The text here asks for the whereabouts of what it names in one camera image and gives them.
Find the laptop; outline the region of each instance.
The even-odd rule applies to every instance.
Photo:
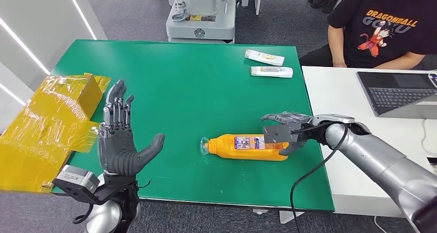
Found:
[[[377,117],[437,119],[437,75],[357,72]]]

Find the man's arm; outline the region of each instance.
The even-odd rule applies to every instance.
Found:
[[[332,54],[333,67],[347,67],[343,55],[343,28],[328,27],[328,43]]]
[[[408,52],[402,57],[380,64],[374,69],[409,70],[421,62],[425,55]]]

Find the black cable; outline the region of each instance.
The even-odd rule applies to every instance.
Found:
[[[320,125],[317,126],[312,126],[312,127],[308,127],[308,128],[304,128],[304,129],[300,129],[300,130],[293,130],[290,132],[290,134],[298,134],[299,132],[305,132],[305,131],[310,131],[310,130],[314,130],[320,127],[324,127],[324,126],[330,126],[333,124],[342,124],[343,122],[340,121],[330,121],[330,122],[325,122],[325,123],[321,123]]]
[[[94,205],[90,204],[90,207],[88,207],[88,211],[87,213],[85,213],[85,215],[80,215],[77,216],[73,219],[73,224],[80,224],[83,221],[85,221],[85,219],[87,219],[87,217],[90,215],[91,211],[93,210]]]
[[[346,124],[344,123],[339,123],[339,122],[328,122],[328,123],[324,123],[325,125],[332,125],[332,124],[342,124],[344,126],[344,133],[342,138],[340,139],[339,143],[334,147],[334,149],[332,150],[331,154],[329,154],[329,156],[324,159],[322,162],[320,162],[319,164],[317,164],[314,168],[312,168],[310,171],[308,171],[305,175],[303,175],[301,178],[299,178],[292,186],[291,186],[291,190],[290,190],[290,204],[291,204],[291,209],[293,211],[293,216],[294,216],[294,222],[296,223],[296,228],[297,228],[297,232],[300,233],[299,230],[299,224],[297,223],[297,216],[296,216],[296,209],[294,208],[294,204],[293,204],[293,194],[294,194],[294,189],[296,188],[296,186],[305,178],[307,178],[309,175],[311,175],[314,171],[318,170],[318,168],[320,168],[321,166],[323,166],[329,159],[331,159],[332,156],[334,156],[334,154],[336,153],[336,151],[338,151],[338,149],[340,148],[340,146],[343,144],[346,135],[347,135],[347,131],[348,131],[348,127]],[[315,127],[311,127],[311,128],[317,128],[317,127],[322,127],[323,124],[319,125],[319,126],[315,126]]]
[[[150,179],[149,179],[149,182],[148,182],[146,185],[141,186],[141,187],[138,187],[138,188],[145,188],[145,187],[149,186],[151,181],[152,181],[152,179],[150,178]]]

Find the light strip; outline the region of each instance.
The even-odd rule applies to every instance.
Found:
[[[6,93],[8,93],[10,96],[12,96],[17,102],[19,102],[21,105],[25,106],[26,104],[24,101],[22,101],[18,96],[16,96],[14,93],[12,93],[8,88],[6,88],[4,85],[0,84],[0,88],[2,88]]]
[[[20,40],[20,38],[12,31],[12,29],[0,18],[0,25],[6,30],[7,33],[21,46],[21,48],[35,61],[35,63],[48,75],[50,72],[41,63],[41,61],[30,51],[30,49]]]
[[[74,6],[76,6],[77,11],[79,12],[80,16],[82,17],[82,20],[83,20],[83,22],[85,23],[85,25],[87,26],[88,31],[89,31],[90,34],[92,35],[93,39],[94,39],[94,40],[97,40],[97,38],[96,38],[96,36],[95,36],[93,30],[91,29],[90,24],[88,24],[88,21],[87,21],[87,19],[85,18],[85,15],[83,14],[82,10],[80,9],[79,5],[77,4],[77,1],[76,1],[76,0],[72,0],[72,1],[73,1]]]

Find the laptop keyboard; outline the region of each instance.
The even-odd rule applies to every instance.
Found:
[[[382,108],[398,108],[430,95],[437,94],[437,90],[423,89],[369,88],[369,92],[375,106]]]

